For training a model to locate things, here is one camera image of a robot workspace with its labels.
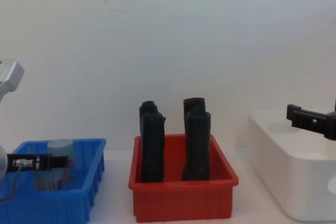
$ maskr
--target black object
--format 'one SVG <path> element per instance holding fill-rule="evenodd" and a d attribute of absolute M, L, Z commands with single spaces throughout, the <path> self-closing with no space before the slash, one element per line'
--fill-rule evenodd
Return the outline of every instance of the black object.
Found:
<path fill-rule="evenodd" d="M 69 157 L 55 157 L 49 154 L 7 154 L 8 167 L 7 172 L 16 172 L 19 170 L 51 170 L 53 168 L 68 167 Z M 25 166 L 15 165 L 18 161 L 25 160 Z"/>
<path fill-rule="evenodd" d="M 184 109 L 184 130 L 186 134 L 186 123 L 185 119 L 188 112 L 193 108 L 199 108 L 201 111 L 205 112 L 205 99 L 204 98 L 188 98 L 183 101 L 183 109 Z"/>
<path fill-rule="evenodd" d="M 140 117 L 140 132 L 141 132 L 141 119 L 144 113 L 155 113 L 158 112 L 157 107 L 153 101 L 145 101 L 139 107 L 139 117 Z"/>
<path fill-rule="evenodd" d="M 144 102 L 140 111 L 141 182 L 163 182 L 164 122 L 154 102 Z"/>
<path fill-rule="evenodd" d="M 209 180 L 211 115 L 205 111 L 203 98 L 184 100 L 184 112 L 186 164 L 182 180 Z"/>
<path fill-rule="evenodd" d="M 292 121 L 293 127 L 317 132 L 325 138 L 336 140 L 336 104 L 334 111 L 328 114 L 303 110 L 299 106 L 289 104 L 286 118 Z"/>

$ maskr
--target plastic container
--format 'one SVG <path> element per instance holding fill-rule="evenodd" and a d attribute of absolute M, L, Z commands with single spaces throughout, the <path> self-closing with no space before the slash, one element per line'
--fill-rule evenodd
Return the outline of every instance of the plastic container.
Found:
<path fill-rule="evenodd" d="M 300 221 L 336 221 L 336 141 L 292 127 L 286 109 L 257 111 L 249 128 L 254 167 L 281 208 Z"/>
<path fill-rule="evenodd" d="M 137 222 L 231 217 L 238 177 L 212 135 L 210 142 L 210 180 L 181 181 L 185 164 L 185 136 L 181 134 L 165 136 L 164 182 L 141 183 L 141 141 L 135 138 L 129 187 Z"/>
<path fill-rule="evenodd" d="M 47 153 L 49 141 L 26 142 L 14 153 Z M 104 171 L 104 139 L 74 140 L 76 180 L 59 191 L 36 191 L 33 172 L 21 172 L 12 200 L 0 202 L 0 223 L 85 224 Z M 15 173 L 0 181 L 0 198 L 10 196 Z"/>

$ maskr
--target white wall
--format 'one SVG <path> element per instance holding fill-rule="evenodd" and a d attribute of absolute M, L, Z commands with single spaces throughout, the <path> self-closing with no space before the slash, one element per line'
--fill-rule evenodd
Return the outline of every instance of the white wall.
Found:
<path fill-rule="evenodd" d="M 0 144 L 105 137 L 132 147 L 138 107 L 166 132 L 206 98 L 227 145 L 254 109 L 333 108 L 336 0 L 0 0 L 1 58 L 26 69 L 0 105 Z"/>

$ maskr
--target wire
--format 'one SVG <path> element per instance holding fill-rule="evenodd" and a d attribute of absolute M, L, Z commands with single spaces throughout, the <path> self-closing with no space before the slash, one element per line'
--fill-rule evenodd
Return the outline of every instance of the wire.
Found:
<path fill-rule="evenodd" d="M 20 166 L 19 169 L 17 170 L 16 174 L 15 174 L 15 177 L 13 179 L 13 186 L 12 186 L 12 195 L 8 198 L 2 198 L 0 199 L 0 202 L 4 202 L 4 201 L 7 201 L 7 200 L 11 200 L 15 197 L 15 193 L 16 193 L 16 183 L 17 183 L 17 180 L 19 178 L 19 173 L 20 171 L 22 170 L 23 166 Z"/>

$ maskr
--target red plastic bin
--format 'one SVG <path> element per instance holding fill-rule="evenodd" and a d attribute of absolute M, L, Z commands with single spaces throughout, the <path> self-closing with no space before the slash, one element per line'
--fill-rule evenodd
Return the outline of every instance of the red plastic bin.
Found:
<path fill-rule="evenodd" d="M 230 218 L 238 177 L 212 135 L 210 157 L 210 180 L 183 182 L 185 135 L 166 135 L 164 182 L 141 183 L 141 139 L 137 136 L 129 179 L 137 222 Z"/>

